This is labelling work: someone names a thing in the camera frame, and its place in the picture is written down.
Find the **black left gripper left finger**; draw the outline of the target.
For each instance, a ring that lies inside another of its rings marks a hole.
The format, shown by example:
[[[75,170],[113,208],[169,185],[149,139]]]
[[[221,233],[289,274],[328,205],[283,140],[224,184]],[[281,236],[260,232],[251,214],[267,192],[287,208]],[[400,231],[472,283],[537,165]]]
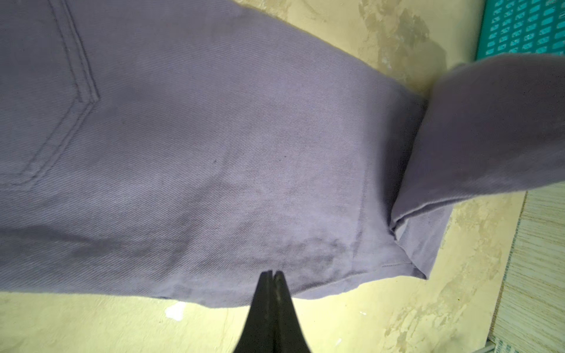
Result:
[[[273,273],[262,272],[234,352],[273,352]]]

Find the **purple trousers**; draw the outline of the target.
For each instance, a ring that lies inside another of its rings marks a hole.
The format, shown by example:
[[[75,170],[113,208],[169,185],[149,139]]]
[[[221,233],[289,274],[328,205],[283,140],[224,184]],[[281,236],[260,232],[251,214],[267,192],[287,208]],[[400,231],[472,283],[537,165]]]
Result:
[[[564,180],[564,59],[431,100],[232,1],[1,3],[1,289],[248,304],[428,279],[453,205]]]

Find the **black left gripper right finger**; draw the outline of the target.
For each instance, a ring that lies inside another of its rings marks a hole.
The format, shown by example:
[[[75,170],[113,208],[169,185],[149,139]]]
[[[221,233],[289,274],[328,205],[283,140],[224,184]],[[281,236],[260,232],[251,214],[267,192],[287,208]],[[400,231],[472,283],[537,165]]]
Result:
[[[309,353],[310,349],[303,335],[283,272],[275,273],[274,298],[274,352]]]

